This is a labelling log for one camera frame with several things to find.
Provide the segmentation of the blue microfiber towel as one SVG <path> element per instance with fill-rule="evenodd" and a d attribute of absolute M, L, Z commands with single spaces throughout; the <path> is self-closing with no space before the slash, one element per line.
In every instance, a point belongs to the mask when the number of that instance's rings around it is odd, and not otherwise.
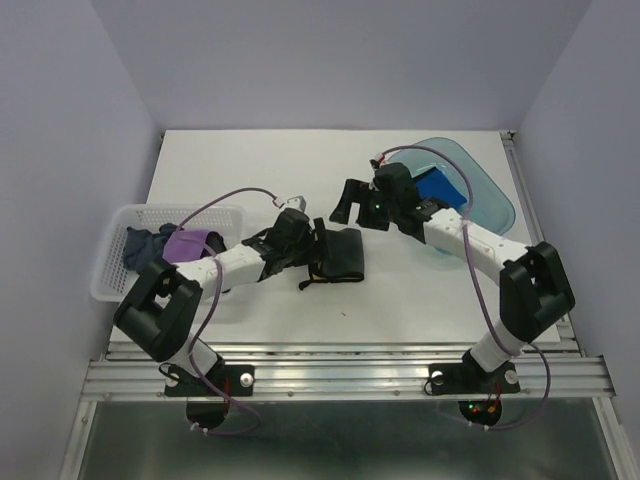
<path fill-rule="evenodd" d="M 422 200 L 434 198 L 455 209 L 459 209 L 467 203 L 467 198 L 436 167 L 419 174 L 413 180 Z"/>

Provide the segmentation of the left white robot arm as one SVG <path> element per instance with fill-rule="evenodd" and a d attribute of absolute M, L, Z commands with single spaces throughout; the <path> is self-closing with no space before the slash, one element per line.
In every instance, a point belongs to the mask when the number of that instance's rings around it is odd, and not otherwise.
<path fill-rule="evenodd" d="M 180 370 L 199 393 L 222 396 L 223 358 L 192 331 L 198 308 L 215 309 L 224 291 L 265 281 L 311 261 L 315 238 L 309 217 L 282 210 L 262 236 L 200 260 L 150 263 L 119 304 L 114 325 L 158 364 Z"/>

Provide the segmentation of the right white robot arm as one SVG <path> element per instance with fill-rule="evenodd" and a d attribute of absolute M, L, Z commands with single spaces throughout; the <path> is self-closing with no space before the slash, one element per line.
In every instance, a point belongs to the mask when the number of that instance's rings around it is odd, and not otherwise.
<path fill-rule="evenodd" d="M 569 313 L 575 297 L 557 250 L 547 242 L 528 246 L 469 220 L 470 195 L 431 167 L 413 175 L 401 163 L 379 167 L 370 182 L 346 180 L 330 219 L 345 224 L 353 205 L 356 223 L 386 231 L 391 225 L 419 242 L 465 261 L 472 276 L 484 274 L 499 289 L 499 318 L 458 363 L 430 369 L 430 395 L 479 394 L 505 384 L 522 349 Z"/>

